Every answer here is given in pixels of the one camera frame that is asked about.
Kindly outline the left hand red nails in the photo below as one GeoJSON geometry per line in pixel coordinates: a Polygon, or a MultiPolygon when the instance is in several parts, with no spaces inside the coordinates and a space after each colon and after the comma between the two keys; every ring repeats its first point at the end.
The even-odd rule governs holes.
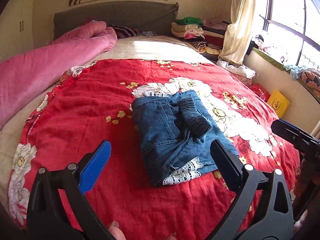
{"type": "MultiPolygon", "coordinates": [[[[120,230],[119,223],[117,221],[114,220],[108,226],[108,231],[116,240],[126,240],[126,237],[125,237],[124,233],[120,230]]],[[[166,237],[165,240],[176,240],[175,236],[176,236],[176,234],[173,233],[173,234],[169,235],[168,237],[166,237]]]]}

